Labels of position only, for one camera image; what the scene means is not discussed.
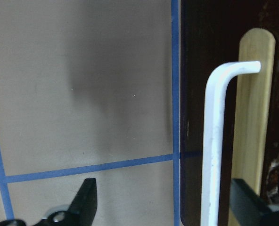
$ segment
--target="white rod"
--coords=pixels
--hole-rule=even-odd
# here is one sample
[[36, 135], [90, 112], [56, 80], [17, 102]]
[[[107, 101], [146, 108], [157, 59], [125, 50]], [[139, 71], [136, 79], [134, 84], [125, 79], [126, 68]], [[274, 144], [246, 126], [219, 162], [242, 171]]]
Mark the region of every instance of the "white rod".
[[205, 89], [201, 226], [217, 226], [221, 177], [224, 104], [227, 86], [239, 74], [258, 73], [259, 61], [231, 62], [217, 67]]

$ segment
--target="white handle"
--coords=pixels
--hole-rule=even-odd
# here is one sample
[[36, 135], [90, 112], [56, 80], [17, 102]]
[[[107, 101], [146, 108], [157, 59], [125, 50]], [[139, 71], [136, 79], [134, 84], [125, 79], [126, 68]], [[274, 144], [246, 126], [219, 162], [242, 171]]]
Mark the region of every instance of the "white handle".
[[205, 90], [201, 226], [217, 226], [222, 157], [224, 104], [230, 80], [239, 74], [258, 73], [259, 61], [231, 62], [217, 67]]

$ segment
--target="white pipe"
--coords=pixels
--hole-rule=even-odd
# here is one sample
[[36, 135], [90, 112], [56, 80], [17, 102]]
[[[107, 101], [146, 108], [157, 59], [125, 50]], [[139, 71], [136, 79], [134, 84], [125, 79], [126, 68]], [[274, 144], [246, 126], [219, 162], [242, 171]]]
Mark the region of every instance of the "white pipe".
[[205, 89], [201, 226], [217, 226], [221, 176], [224, 104], [227, 86], [239, 74], [258, 73], [259, 61], [231, 62], [217, 67]]

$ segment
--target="tiled floor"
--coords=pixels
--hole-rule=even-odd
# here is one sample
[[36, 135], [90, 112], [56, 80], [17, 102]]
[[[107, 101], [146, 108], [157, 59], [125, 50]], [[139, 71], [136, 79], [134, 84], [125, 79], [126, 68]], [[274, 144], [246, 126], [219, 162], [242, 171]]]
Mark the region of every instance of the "tiled floor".
[[171, 22], [170, 0], [0, 1], [0, 220], [96, 177], [94, 225], [173, 225]]

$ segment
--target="wooden plank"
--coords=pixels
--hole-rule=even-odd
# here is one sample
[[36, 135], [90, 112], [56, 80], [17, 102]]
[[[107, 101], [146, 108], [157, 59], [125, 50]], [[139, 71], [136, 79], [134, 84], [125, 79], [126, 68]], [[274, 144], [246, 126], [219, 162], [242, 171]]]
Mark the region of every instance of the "wooden plank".
[[[266, 130], [271, 95], [275, 38], [254, 28], [240, 41], [239, 61], [259, 60], [256, 75], [241, 75], [237, 81], [232, 178], [244, 179], [260, 194]], [[229, 226], [238, 225], [230, 212]]]

